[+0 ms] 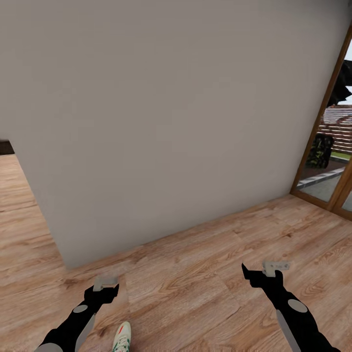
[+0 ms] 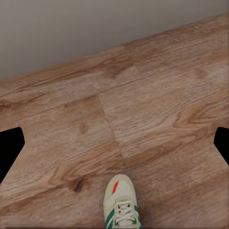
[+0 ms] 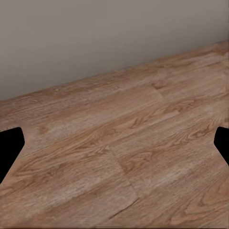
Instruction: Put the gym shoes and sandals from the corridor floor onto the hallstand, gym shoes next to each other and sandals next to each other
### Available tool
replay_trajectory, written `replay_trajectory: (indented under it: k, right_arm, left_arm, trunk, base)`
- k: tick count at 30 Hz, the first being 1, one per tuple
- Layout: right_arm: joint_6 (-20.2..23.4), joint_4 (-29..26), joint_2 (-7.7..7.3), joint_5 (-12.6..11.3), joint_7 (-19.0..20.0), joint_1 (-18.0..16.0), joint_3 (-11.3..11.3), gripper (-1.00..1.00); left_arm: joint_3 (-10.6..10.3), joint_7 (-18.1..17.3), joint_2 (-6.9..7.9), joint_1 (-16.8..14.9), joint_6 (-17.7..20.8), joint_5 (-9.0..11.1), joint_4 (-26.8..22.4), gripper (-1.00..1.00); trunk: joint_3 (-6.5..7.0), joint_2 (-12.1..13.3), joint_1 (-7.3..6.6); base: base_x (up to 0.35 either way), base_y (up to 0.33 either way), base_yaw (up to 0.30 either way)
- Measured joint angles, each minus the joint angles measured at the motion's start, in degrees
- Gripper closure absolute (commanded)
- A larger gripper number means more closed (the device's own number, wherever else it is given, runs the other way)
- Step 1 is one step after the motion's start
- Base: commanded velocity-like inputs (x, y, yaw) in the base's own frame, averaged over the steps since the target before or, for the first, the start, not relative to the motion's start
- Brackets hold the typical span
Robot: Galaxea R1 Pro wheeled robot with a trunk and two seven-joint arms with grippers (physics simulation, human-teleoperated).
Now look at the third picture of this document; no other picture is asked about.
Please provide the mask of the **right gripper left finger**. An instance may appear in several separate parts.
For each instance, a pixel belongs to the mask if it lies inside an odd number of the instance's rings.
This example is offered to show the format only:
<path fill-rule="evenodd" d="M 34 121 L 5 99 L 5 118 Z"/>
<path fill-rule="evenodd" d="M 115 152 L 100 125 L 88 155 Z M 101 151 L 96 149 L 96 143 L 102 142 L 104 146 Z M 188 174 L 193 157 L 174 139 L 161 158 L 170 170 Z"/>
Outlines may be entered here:
<path fill-rule="evenodd" d="M 0 132 L 0 184 L 25 145 L 21 127 Z"/>

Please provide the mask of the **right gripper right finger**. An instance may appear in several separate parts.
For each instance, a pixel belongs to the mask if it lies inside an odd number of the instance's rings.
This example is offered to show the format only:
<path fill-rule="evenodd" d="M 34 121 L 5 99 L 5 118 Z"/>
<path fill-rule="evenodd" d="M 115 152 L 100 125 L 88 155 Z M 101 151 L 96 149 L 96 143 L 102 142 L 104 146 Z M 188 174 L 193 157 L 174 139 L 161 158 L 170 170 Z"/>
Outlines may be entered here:
<path fill-rule="evenodd" d="M 218 127 L 214 144 L 218 151 L 221 153 L 227 164 L 229 165 L 229 129 L 224 127 Z"/>

